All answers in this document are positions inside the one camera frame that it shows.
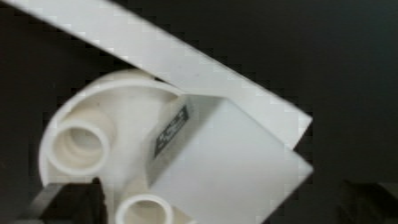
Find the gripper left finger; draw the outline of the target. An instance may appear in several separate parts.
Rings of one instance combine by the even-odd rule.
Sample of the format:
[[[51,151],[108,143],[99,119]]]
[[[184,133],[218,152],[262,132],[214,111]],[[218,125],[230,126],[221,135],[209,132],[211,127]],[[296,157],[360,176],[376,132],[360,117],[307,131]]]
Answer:
[[[49,183],[15,218],[15,224],[106,224],[101,181]]]

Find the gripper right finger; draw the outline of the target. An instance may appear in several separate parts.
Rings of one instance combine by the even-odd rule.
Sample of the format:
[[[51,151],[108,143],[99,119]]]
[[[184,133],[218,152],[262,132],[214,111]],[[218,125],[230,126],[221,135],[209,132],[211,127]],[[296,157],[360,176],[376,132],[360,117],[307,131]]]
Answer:
[[[340,183],[337,224],[398,224],[398,183]]]

